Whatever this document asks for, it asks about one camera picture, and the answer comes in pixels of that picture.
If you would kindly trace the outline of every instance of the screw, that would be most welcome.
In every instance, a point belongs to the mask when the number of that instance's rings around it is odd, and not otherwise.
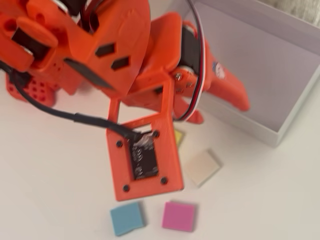
[[[123,143],[122,143],[122,141],[117,141],[116,142],[116,146],[118,147],[118,148],[122,148],[123,147]]]
[[[178,72],[174,77],[175,77],[175,80],[180,81],[182,79],[182,74]]]
[[[194,86],[194,84],[192,83],[192,82],[188,82],[187,84],[186,84],[186,87],[187,88],[192,88]]]
[[[168,183],[168,178],[164,176],[164,177],[161,178],[160,182],[161,182],[162,185],[166,185]]]
[[[152,136],[154,138],[158,138],[160,136],[160,132],[158,130],[155,130],[153,133],[152,133]]]
[[[123,188],[122,188],[122,190],[123,190],[125,193],[129,192],[129,190],[130,190],[129,185],[124,185]]]
[[[184,90],[182,88],[177,88],[176,89],[176,93],[178,94],[183,94],[184,93]]]

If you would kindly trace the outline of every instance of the pink block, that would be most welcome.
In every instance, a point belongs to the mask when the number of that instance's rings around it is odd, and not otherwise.
[[[194,229],[195,212],[195,205],[167,202],[164,207],[162,227],[192,232]]]

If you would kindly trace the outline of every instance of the white box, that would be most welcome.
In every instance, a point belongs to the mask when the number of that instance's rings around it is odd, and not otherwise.
[[[170,10],[194,22],[186,1]],[[276,147],[320,77],[320,29],[255,0],[195,0],[213,55],[245,85],[239,112],[209,94],[200,108]]]

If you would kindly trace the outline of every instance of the colored block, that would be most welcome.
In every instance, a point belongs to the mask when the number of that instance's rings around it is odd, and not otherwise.
[[[174,136],[175,136],[176,145],[179,147],[180,144],[182,143],[182,140],[184,139],[185,134],[182,131],[175,129]]]
[[[200,187],[220,169],[217,161],[205,151],[184,165],[191,180]]]
[[[196,206],[177,202],[167,202],[164,207],[162,227],[184,232],[194,229]]]
[[[145,226],[138,202],[119,206],[112,209],[110,213],[116,236],[127,234]]]

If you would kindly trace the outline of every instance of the black circuit board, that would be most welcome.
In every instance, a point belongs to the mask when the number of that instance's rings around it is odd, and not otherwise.
[[[129,150],[135,180],[158,175],[159,169],[152,135],[145,135],[139,142],[130,144]]]

